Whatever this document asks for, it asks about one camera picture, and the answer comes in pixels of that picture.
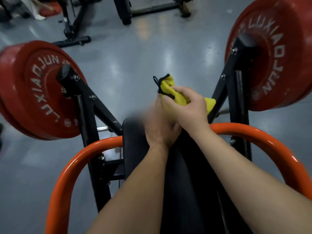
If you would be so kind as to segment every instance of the yellow cloth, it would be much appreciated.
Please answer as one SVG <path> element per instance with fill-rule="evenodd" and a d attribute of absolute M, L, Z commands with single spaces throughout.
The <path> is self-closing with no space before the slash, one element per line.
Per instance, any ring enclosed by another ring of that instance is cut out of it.
<path fill-rule="evenodd" d="M 186 96 L 184 96 L 183 94 L 175 91 L 173 88 L 171 88 L 171 86 L 174 86 L 174 79 L 171 75 L 166 75 L 164 77 L 164 79 L 159 79 L 159 83 L 160 85 L 158 85 L 158 87 L 161 88 L 161 90 L 165 93 L 165 94 L 171 94 L 174 96 L 174 101 L 176 103 L 178 103 L 181 106 L 186 106 L 187 104 L 190 103 L 189 98 L 187 98 Z M 207 102 L 207 114 L 209 114 L 209 112 L 211 112 L 211 110 L 213 109 L 213 107 L 216 104 L 216 100 L 212 99 L 212 98 L 205 98 L 206 102 Z M 163 107 L 167 110 L 168 106 L 164 103 L 163 99 L 162 99 L 162 104 Z"/>

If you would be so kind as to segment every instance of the yellow towel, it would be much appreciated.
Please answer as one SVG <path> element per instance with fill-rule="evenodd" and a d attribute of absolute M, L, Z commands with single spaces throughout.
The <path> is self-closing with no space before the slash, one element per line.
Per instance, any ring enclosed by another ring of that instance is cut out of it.
<path fill-rule="evenodd" d="M 160 78 L 159 80 L 154 76 L 153 77 L 155 83 L 158 85 L 158 93 L 161 94 L 161 99 L 163 95 L 167 95 L 172 98 L 176 103 L 182 106 L 186 106 L 190 103 L 189 98 L 185 97 L 183 94 L 175 91 L 171 86 L 174 86 L 174 79 L 170 74 Z M 205 98 L 207 102 L 207 115 L 216 104 L 216 100 L 212 98 Z M 167 110 L 168 106 L 164 103 L 162 99 L 163 107 Z"/>

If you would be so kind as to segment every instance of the gray floor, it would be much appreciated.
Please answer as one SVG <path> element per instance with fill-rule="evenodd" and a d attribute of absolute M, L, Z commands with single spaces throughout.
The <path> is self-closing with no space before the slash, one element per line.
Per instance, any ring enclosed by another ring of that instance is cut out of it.
<path fill-rule="evenodd" d="M 131 0 L 134 7 L 153 0 Z M 137 17 L 123 26 L 113 0 L 92 6 L 82 29 L 93 41 L 64 50 L 78 63 L 89 86 L 122 122 L 156 96 L 153 75 L 174 76 L 177 85 L 211 96 L 223 68 L 225 44 L 240 12 L 253 0 L 194 0 L 192 16 L 178 10 Z M 13 20 L 0 25 L 0 47 L 30 40 L 54 42 L 64 38 L 60 16 L 46 21 Z M 250 124 L 288 146 L 312 174 L 311 96 L 295 105 L 251 112 Z M 220 116 L 216 122 L 228 122 Z M 113 136 L 108 132 L 101 138 Z M 82 149 L 80 136 L 38 141 L 5 124 L 0 151 L 0 233 L 43 233 L 49 198 L 66 163 Z M 254 162 L 281 178 L 273 162 L 253 147 Z M 108 151 L 111 159 L 119 156 Z M 112 193 L 117 189 L 111 184 Z M 96 217 L 88 170 L 80 174 L 72 197 L 68 233 L 84 233 Z"/>

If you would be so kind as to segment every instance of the metal bolt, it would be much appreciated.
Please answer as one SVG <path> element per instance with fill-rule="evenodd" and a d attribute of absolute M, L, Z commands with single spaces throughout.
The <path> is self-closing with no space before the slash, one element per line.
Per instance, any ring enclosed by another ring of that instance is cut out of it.
<path fill-rule="evenodd" d="M 62 88 L 62 93 L 63 93 L 63 94 L 67 94 L 67 91 L 66 91 L 65 88 Z"/>
<path fill-rule="evenodd" d="M 233 49 L 231 50 L 231 54 L 236 55 L 237 52 L 238 52 L 238 49 L 237 49 L 237 48 L 233 48 Z"/>
<path fill-rule="evenodd" d="M 74 75 L 74 80 L 79 81 L 80 80 L 80 76 L 79 75 Z"/>
<path fill-rule="evenodd" d="M 230 145 L 234 145 L 236 143 L 236 139 L 230 140 Z"/>

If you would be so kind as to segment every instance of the orange handle bar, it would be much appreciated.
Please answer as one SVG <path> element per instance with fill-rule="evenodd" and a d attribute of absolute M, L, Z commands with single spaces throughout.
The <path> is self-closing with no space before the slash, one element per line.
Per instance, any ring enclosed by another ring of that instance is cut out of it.
<path fill-rule="evenodd" d="M 239 136 L 256 144 L 274 161 L 286 184 L 312 200 L 309 174 L 292 152 L 277 139 L 254 127 L 239 123 L 216 123 L 210 126 L 217 134 Z M 95 155 L 121 146 L 121 136 L 103 139 L 88 145 L 69 161 L 51 195 L 46 234 L 67 233 L 71 194 L 81 170 Z"/>

